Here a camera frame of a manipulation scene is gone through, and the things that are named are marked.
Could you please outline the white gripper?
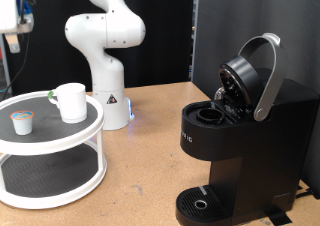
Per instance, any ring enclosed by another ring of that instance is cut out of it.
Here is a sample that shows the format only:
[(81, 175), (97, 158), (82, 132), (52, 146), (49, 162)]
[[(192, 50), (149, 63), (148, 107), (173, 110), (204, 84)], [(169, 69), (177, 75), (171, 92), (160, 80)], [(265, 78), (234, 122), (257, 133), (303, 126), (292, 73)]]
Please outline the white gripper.
[[(0, 0), (0, 33), (16, 33), (18, 11), (16, 0)], [(5, 38), (11, 53), (19, 53), (20, 45), (16, 34), (6, 34)]]

